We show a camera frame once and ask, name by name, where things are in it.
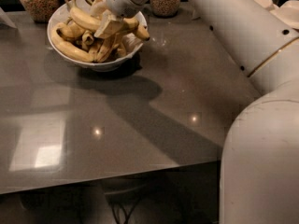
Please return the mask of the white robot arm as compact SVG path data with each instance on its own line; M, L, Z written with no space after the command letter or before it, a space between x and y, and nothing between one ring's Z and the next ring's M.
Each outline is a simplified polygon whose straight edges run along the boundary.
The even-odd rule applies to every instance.
M223 143L220 224L299 224L298 34L253 0L188 1L236 66L212 68L200 59L208 43L179 30L174 52L150 58L168 104L220 117L243 100L238 85L259 94Z

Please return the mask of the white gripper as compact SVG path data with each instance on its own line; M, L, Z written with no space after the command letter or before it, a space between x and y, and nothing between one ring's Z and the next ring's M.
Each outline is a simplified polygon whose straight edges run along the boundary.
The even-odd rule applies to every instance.
M116 34L123 25L122 17L132 18L148 1L149 0L94 0L90 8L90 14L93 17L100 17L102 15L100 26L94 33L94 36L106 39Z

